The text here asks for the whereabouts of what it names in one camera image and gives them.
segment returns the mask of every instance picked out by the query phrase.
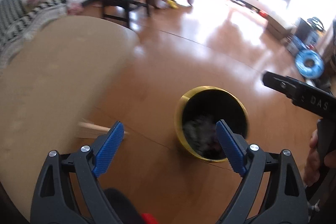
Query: table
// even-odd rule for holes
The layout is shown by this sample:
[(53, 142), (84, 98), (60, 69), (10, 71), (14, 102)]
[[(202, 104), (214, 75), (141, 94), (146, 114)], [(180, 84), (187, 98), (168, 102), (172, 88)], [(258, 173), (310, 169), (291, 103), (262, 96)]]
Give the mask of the table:
[[(107, 15), (105, 14), (105, 7), (106, 6), (119, 6), (122, 7), (125, 10), (125, 18), (124, 17), (118, 17), (113, 15)], [(139, 7), (146, 7), (147, 9), (147, 15), (150, 16), (149, 11), (149, 3), (148, 0), (145, 0), (145, 3), (139, 2), (137, 0), (101, 0), (101, 18), (112, 18), (116, 20), (121, 20), (126, 22), (127, 28), (130, 27), (129, 24), (129, 13)]]
[(0, 181), (29, 220), (35, 184), (50, 150), (69, 153), (77, 124), (138, 43), (123, 26), (94, 17), (51, 22), (0, 78)]

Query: wooden floor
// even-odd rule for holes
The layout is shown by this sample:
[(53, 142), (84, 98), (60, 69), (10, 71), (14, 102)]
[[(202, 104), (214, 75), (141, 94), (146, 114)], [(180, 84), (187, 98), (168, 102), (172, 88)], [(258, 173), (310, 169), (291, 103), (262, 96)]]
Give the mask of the wooden floor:
[[(247, 109), (248, 142), (269, 152), (291, 150), (300, 171), (317, 116), (262, 85), (265, 70), (300, 79), (293, 57), (264, 31), (265, 19), (228, 0), (181, 3), (178, 10), (153, 9), (149, 18), (143, 8), (132, 14), (140, 44), (88, 119), (107, 127), (120, 120), (130, 132), (100, 178), (103, 188), (121, 190), (160, 224), (212, 224), (241, 179), (228, 162), (202, 162), (179, 146), (173, 125), (179, 98), (200, 85), (228, 90)], [(99, 17), (100, 8), (83, 14)], [(263, 180), (250, 215), (265, 186)]]

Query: silver screw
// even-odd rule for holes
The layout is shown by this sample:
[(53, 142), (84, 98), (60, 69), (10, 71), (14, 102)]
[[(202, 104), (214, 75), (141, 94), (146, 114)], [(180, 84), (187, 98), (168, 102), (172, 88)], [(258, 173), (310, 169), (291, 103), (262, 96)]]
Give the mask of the silver screw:
[(84, 146), (81, 147), (82, 152), (87, 152), (89, 150), (90, 150), (90, 147), (88, 145), (84, 145)]
[(284, 155), (286, 155), (286, 156), (290, 156), (290, 155), (291, 155), (291, 152), (290, 152), (288, 149), (285, 149), (285, 150), (283, 151), (283, 153), (284, 153)]
[(57, 151), (55, 151), (55, 150), (51, 150), (49, 152), (49, 157), (55, 157), (56, 155), (57, 155)]
[(250, 149), (253, 150), (253, 151), (258, 151), (259, 146), (257, 146), (256, 144), (252, 144), (252, 145), (250, 145)]

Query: blue swim ring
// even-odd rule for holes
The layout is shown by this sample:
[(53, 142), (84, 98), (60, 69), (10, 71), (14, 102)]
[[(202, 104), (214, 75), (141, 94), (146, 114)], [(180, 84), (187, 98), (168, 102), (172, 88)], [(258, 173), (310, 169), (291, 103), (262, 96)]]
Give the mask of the blue swim ring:
[(312, 50), (299, 52), (295, 57), (295, 65), (299, 73), (309, 79), (319, 78), (324, 70), (321, 57)]

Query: ribbed blue pad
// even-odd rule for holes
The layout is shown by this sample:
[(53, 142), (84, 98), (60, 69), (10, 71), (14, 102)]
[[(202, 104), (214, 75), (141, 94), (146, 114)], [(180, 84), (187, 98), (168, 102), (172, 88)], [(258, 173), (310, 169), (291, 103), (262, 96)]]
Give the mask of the ribbed blue pad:
[(247, 171), (244, 165), (244, 154), (222, 121), (216, 124), (216, 135), (233, 171), (243, 177)]
[(121, 141), (123, 140), (123, 137), (124, 126), (120, 122), (107, 137), (105, 143), (96, 154), (95, 167), (92, 171), (96, 178), (98, 178), (101, 174), (106, 173)]

